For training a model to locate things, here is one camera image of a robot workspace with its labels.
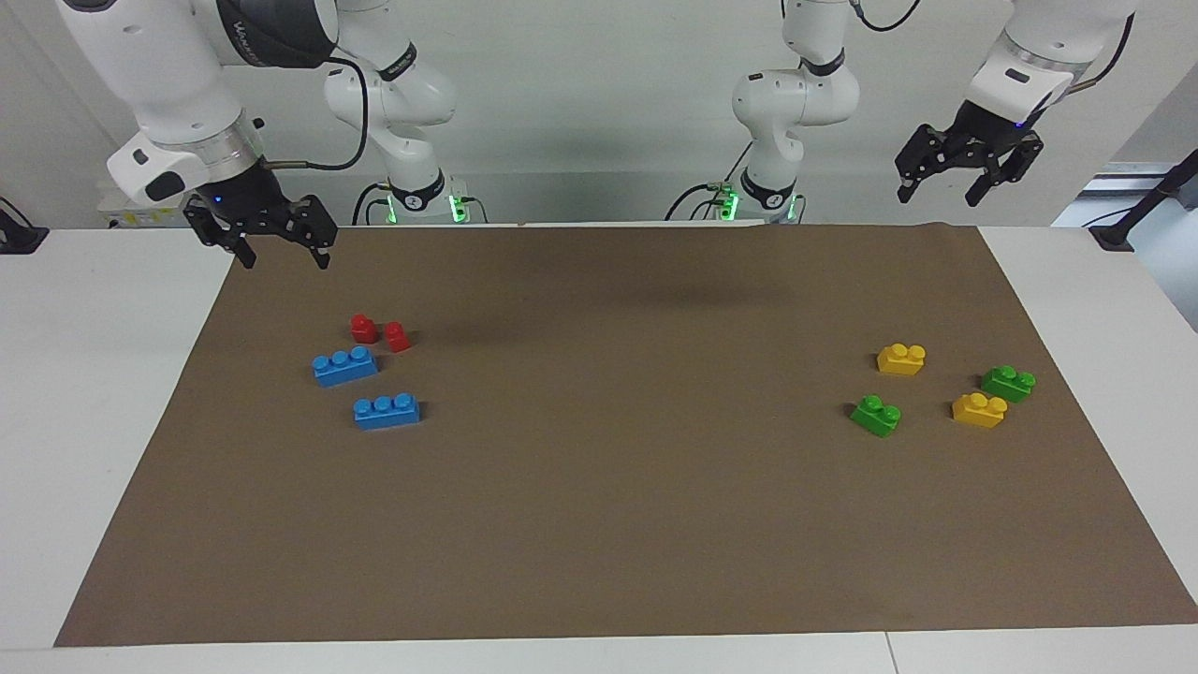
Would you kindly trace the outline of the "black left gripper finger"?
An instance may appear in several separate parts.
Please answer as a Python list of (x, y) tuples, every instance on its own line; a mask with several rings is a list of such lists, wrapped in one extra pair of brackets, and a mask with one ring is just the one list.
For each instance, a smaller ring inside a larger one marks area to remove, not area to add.
[(984, 174), (966, 192), (966, 204), (975, 208), (994, 187), (1003, 183), (1018, 183), (1042, 150), (1043, 141), (1040, 136), (1024, 136), (1019, 142), (1015, 142), (1014, 148), (1005, 154), (1004, 159), (993, 148), (986, 148), (985, 152), (981, 150), (972, 151), (972, 154), (984, 160), (980, 163)]
[(910, 204), (916, 187), (933, 176), (952, 168), (951, 153), (946, 145), (952, 139), (952, 128), (940, 130), (931, 125), (920, 125), (910, 139), (896, 154), (898, 171), (898, 204)]

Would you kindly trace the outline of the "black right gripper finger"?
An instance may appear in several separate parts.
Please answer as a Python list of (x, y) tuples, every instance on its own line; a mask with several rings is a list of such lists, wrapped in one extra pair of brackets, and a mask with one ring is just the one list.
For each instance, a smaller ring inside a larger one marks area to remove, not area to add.
[(307, 195), (286, 205), (285, 239), (309, 251), (317, 269), (329, 268), (329, 248), (335, 243), (338, 226), (316, 195)]
[(200, 198), (189, 198), (183, 215), (204, 245), (219, 247), (230, 253), (247, 271), (256, 265), (256, 251), (240, 227), (222, 227), (220, 221)]

